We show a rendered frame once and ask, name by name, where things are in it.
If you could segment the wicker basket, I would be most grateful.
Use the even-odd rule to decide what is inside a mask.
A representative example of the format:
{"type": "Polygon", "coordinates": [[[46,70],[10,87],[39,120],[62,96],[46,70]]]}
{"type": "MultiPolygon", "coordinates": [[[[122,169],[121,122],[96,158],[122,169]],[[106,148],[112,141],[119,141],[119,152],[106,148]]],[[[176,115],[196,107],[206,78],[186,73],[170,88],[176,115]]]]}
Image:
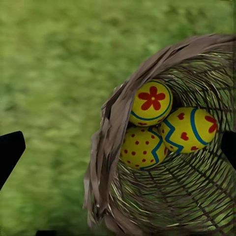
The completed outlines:
{"type": "Polygon", "coordinates": [[[112,96],[104,103],[101,109],[101,128],[91,136],[90,162],[84,176],[85,197],[83,203],[83,208],[88,208],[89,227],[93,228],[95,224],[100,226],[101,223],[105,221],[107,227],[114,233],[114,236],[163,236],[161,233],[180,230],[182,234],[176,236],[212,236],[216,232],[220,232],[222,234],[221,236],[230,236],[233,232],[236,232],[236,225],[227,233],[223,231],[224,228],[236,222],[236,217],[221,227],[214,221],[220,214],[236,207],[236,195],[232,197],[232,193],[236,190],[236,169],[233,169],[233,166],[230,165],[230,161],[223,152],[219,152],[223,126],[227,127],[229,131],[232,130],[232,132],[236,133],[236,118],[233,119],[231,125],[227,117],[228,112],[230,112],[231,115],[236,115],[235,96],[232,93],[232,90],[236,90],[236,86],[231,87],[229,85],[224,76],[229,75],[227,72],[223,71],[225,68],[228,68],[236,74],[236,57],[231,55],[236,55],[236,34],[195,35],[173,46],[165,46],[155,55],[144,60],[134,74],[131,74],[127,80],[124,80],[123,83],[115,88],[112,96]],[[212,54],[220,54],[226,57],[218,58],[212,54]],[[206,68],[209,68],[191,68],[193,62],[197,60],[204,63],[206,68]],[[217,65],[215,62],[220,65],[217,65]],[[169,72],[172,70],[172,73],[169,72]],[[212,72],[216,71],[222,80],[212,75],[212,72]],[[193,83],[199,83],[200,89],[187,78],[190,78],[193,83]],[[210,83],[209,78],[212,78],[214,82],[210,83]],[[129,118],[136,93],[151,79],[164,82],[172,90],[175,100],[173,109],[184,108],[188,101],[191,106],[195,102],[195,105],[193,105],[194,108],[206,110],[206,112],[210,114],[215,112],[216,120],[218,121],[216,150],[212,148],[211,144],[209,144],[208,147],[205,146],[202,148],[203,152],[212,156],[209,161],[210,166],[204,173],[199,171],[199,168],[206,162],[206,159],[201,160],[201,162],[197,161],[195,164],[192,163],[192,161],[199,156],[201,150],[192,153],[190,158],[183,165],[179,166],[178,164],[174,164],[168,167],[168,163],[176,163],[184,156],[184,154],[175,154],[170,157],[173,152],[169,150],[165,161],[162,160],[158,166],[139,170],[139,173],[148,174],[146,178],[149,182],[146,183],[139,179],[137,171],[127,169],[123,166],[124,163],[122,163],[119,155],[123,142],[125,141],[126,131],[132,126],[132,123],[129,122],[129,118]],[[185,82],[187,84],[186,88],[181,86],[178,80],[185,82]],[[177,84],[178,88],[175,84],[177,84]],[[217,84],[218,87],[215,84],[217,84]],[[220,93],[220,90],[224,92],[225,90],[229,91],[230,107],[225,103],[225,98],[220,93]],[[193,97],[191,97],[189,92],[193,97]],[[211,105],[208,101],[210,94],[212,94],[211,105]],[[205,106],[199,103],[198,97],[202,99],[205,106]],[[214,178],[220,173],[219,169],[224,161],[230,166],[221,174],[217,181],[214,181],[214,178]],[[181,176],[180,173],[187,166],[189,166],[190,169],[181,176]],[[123,169],[122,172],[120,171],[120,167],[123,169]],[[162,168],[164,168],[164,170],[162,168]],[[213,168],[211,173],[209,176],[206,176],[206,173],[211,168],[213,168]],[[156,179],[157,176],[152,173],[157,173],[159,177],[168,173],[170,177],[156,179]],[[195,179],[193,184],[187,186],[188,184],[186,182],[195,174],[199,174],[200,176],[195,179]],[[232,176],[227,187],[222,188],[222,185],[230,174],[232,176]],[[198,180],[202,177],[205,177],[205,179],[202,180],[200,185],[196,189],[188,191],[190,188],[197,185],[198,180]],[[137,192],[132,191],[123,182],[132,185],[137,192]],[[153,188],[147,189],[147,186],[153,186],[153,188]],[[214,186],[217,188],[203,199],[206,193],[214,186]],[[169,188],[171,190],[162,190],[162,188],[169,188]],[[114,193],[111,192],[112,189],[114,193]],[[93,204],[91,204],[92,191],[93,204]],[[145,193],[143,193],[143,191],[145,193]],[[194,197],[202,192],[204,192],[204,194],[196,200],[194,197]],[[205,207],[201,206],[216,193],[216,198],[211,203],[205,207]],[[225,193],[226,196],[217,200],[223,193],[225,193]],[[163,202],[160,203],[159,199],[155,199],[154,201],[147,199],[145,198],[147,195],[160,195],[160,199],[163,200],[163,202]],[[134,206],[128,204],[125,201],[125,197],[127,197],[134,206]],[[226,204],[233,204],[225,207],[211,217],[209,214],[216,211],[218,206],[228,197],[230,197],[231,200],[226,202],[226,204]],[[174,199],[168,201],[167,198],[174,199]],[[192,199],[193,203],[196,203],[196,208],[198,209],[191,207],[189,210],[183,212],[175,212],[175,210],[178,209],[188,208],[189,206],[176,206],[178,204],[184,204],[189,199],[192,199]],[[215,204],[217,204],[217,206],[212,211],[205,211],[205,209],[215,204]],[[136,210],[135,207],[139,205],[143,208],[144,213],[136,210]],[[204,214],[189,219],[190,216],[200,211],[204,214]],[[173,216],[177,223],[168,223],[168,221],[158,219],[156,216],[173,216]],[[205,216],[207,216],[206,220],[198,221],[198,219],[205,216]],[[146,218],[146,220],[144,218],[146,218]],[[197,224],[193,227],[186,226],[191,223],[196,223],[196,221],[197,224]],[[211,221],[212,225],[202,226],[208,221],[211,221]],[[212,226],[215,226],[216,230],[204,230],[212,226]],[[147,230],[144,231],[141,228],[147,230]],[[200,232],[187,233],[188,230],[192,229],[203,230],[200,232]]]}

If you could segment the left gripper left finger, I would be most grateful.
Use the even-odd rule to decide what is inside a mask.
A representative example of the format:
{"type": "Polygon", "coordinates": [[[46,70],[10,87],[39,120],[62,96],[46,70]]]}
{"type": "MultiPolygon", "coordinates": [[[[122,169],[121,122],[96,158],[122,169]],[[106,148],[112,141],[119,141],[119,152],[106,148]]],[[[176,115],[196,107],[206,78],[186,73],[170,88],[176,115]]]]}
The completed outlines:
{"type": "Polygon", "coordinates": [[[0,190],[26,149],[22,131],[0,136],[0,190]]]}

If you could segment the easter egg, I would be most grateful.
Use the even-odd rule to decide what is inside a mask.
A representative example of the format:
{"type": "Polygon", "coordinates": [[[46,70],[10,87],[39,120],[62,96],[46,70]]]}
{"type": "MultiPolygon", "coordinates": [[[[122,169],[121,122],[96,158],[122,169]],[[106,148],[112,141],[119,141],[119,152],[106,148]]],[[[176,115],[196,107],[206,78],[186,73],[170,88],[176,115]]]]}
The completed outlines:
{"type": "Polygon", "coordinates": [[[138,127],[156,126],[173,109],[174,101],[164,82],[151,79],[137,91],[129,122],[138,127]]]}
{"type": "Polygon", "coordinates": [[[158,127],[167,149],[174,154],[190,155],[215,139],[218,121],[212,113],[188,106],[172,109],[158,127]]]}
{"type": "Polygon", "coordinates": [[[158,131],[158,125],[150,127],[138,127],[132,125],[126,131],[120,159],[127,169],[145,170],[154,168],[168,155],[166,148],[158,131]]]}

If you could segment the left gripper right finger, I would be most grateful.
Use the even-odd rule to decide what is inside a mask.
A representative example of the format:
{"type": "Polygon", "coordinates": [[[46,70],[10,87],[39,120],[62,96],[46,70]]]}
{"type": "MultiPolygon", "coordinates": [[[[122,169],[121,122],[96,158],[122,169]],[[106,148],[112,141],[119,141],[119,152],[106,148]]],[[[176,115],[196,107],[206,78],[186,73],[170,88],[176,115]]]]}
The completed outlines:
{"type": "Polygon", "coordinates": [[[230,161],[233,169],[236,169],[236,133],[226,129],[221,135],[220,151],[230,161]]]}

